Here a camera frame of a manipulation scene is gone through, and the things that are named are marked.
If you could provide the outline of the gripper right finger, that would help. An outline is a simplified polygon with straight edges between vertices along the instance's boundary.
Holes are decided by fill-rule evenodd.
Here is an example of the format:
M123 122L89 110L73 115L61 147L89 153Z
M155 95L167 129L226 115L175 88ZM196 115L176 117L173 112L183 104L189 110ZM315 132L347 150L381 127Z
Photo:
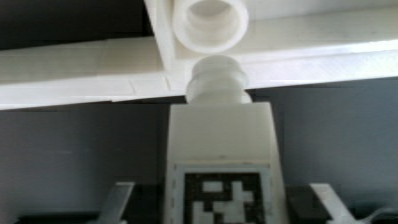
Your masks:
M331 219L327 224L361 224L356 220L354 215L347 209L342 198L336 194L333 186L329 184L313 183L311 189L326 207Z

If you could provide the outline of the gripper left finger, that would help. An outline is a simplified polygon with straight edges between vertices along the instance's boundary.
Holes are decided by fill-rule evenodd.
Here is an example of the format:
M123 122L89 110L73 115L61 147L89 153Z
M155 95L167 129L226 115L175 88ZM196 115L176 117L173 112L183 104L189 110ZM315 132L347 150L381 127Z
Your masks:
M125 224L123 213L134 192L135 183L118 182L105 200L96 224Z

